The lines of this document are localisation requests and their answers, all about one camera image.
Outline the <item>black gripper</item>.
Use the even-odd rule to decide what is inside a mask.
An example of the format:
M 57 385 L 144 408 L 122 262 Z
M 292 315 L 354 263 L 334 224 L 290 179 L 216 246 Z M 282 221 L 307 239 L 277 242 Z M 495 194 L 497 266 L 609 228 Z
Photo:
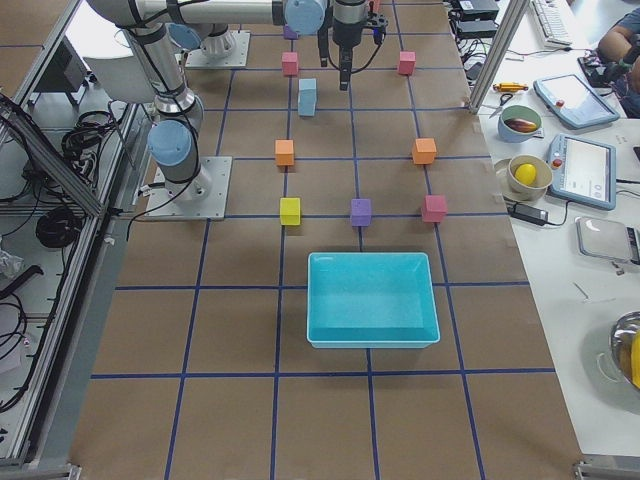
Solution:
M 317 46 L 322 68 L 329 63 L 329 35 L 339 47 L 339 90 L 347 91 L 351 82 L 353 49 L 362 41 L 364 30 L 371 30 L 376 46 L 386 37 L 387 18 L 378 1 L 327 1 L 324 21 L 318 30 Z

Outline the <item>person forearm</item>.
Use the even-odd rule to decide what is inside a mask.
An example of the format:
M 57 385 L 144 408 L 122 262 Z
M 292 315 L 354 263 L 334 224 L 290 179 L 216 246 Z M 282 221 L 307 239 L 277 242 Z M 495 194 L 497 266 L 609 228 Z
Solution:
M 598 51 L 607 61 L 619 61 L 632 48 L 632 39 L 639 33 L 639 9 L 626 14 L 600 39 Z

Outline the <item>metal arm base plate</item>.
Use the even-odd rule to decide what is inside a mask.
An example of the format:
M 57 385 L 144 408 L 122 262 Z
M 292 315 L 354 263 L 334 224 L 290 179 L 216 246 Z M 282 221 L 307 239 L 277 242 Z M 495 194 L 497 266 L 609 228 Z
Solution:
M 158 221 L 223 220 L 228 198 L 233 159 L 231 156 L 200 158 L 200 173 L 189 187 L 169 182 L 148 196 L 145 218 Z

